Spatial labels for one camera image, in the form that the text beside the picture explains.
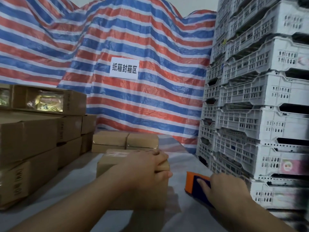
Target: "table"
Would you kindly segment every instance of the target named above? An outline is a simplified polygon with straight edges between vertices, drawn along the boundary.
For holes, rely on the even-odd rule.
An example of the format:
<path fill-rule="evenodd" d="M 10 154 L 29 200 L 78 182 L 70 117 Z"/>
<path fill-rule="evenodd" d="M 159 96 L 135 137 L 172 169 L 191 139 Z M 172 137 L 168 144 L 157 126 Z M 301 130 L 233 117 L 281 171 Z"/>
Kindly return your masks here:
<path fill-rule="evenodd" d="M 165 211 L 107 211 L 92 232 L 205 232 L 226 230 L 210 215 L 207 208 L 185 191 L 186 171 L 210 176 L 212 172 L 179 144 L 172 136 L 159 135 L 159 148 L 169 155 L 173 177 L 169 180 Z M 0 213 L 0 232 L 58 202 L 80 187 L 93 181 L 96 165 L 102 154 L 86 153 L 58 175 L 13 208 Z"/>

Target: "sign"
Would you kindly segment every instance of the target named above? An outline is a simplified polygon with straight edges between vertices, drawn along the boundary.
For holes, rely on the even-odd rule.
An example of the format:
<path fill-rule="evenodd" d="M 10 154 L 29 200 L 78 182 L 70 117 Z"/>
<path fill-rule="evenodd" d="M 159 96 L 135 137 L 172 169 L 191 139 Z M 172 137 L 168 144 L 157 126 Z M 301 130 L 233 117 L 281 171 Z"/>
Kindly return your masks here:
<path fill-rule="evenodd" d="M 109 76 L 137 80 L 138 70 L 139 60 L 112 57 Z"/>

